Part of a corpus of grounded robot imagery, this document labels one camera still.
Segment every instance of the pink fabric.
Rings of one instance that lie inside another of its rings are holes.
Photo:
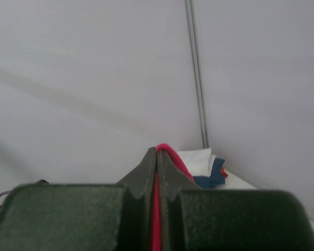
[[[173,150],[172,147],[170,147],[168,144],[160,144],[156,146],[157,152],[159,150],[166,150],[169,154],[173,164],[179,168],[190,180],[194,182],[193,176],[189,173],[187,170],[187,167],[185,166],[182,159],[179,157],[179,155],[176,153],[175,150]],[[158,184],[158,175],[155,177],[155,189],[153,193],[153,219],[152,219],[152,251],[161,251],[162,246],[162,240],[161,240],[161,221],[160,221],[160,196],[159,196],[159,184]]]
[[[191,181],[194,182],[194,178],[193,176],[189,173],[189,171],[187,170],[187,167],[185,166],[184,162],[182,161],[182,159],[179,157],[179,155],[176,153],[175,150],[173,150],[172,147],[170,147],[168,144],[160,144],[158,146],[156,146],[156,150],[157,152],[159,150],[166,150],[167,153],[169,154],[173,164],[178,167],[178,169],[180,171],[182,171]]]

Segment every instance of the tent pole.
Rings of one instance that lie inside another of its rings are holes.
[[[199,60],[199,52],[198,52],[198,42],[197,42],[197,32],[196,32],[196,25],[195,25],[193,0],[185,0],[185,4],[186,4],[186,14],[187,14],[186,16],[187,16],[187,22],[188,22],[188,34],[189,34],[190,47],[191,47],[191,52],[192,52],[195,88],[196,88],[197,101],[198,101],[201,136],[203,140],[203,147],[208,148],[209,141],[208,141],[208,132],[207,132],[206,108],[205,108],[205,101],[204,101],[204,91],[201,84],[200,60]]]

